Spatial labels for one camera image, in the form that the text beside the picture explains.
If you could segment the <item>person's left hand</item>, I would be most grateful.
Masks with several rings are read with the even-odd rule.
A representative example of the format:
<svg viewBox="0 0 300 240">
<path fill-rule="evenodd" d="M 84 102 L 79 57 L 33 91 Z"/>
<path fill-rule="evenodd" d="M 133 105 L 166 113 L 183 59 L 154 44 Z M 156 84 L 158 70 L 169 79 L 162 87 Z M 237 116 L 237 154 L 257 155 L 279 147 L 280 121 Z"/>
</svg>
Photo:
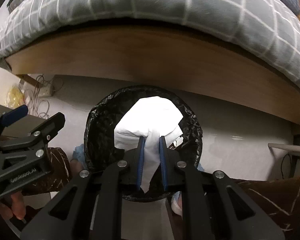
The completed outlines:
<svg viewBox="0 0 300 240">
<path fill-rule="evenodd" d="M 0 201 L 0 215 L 4 220 L 10 220 L 16 217 L 18 220 L 23 220 L 26 215 L 26 206 L 22 192 L 16 192 L 5 197 L 8 205 Z"/>
</svg>

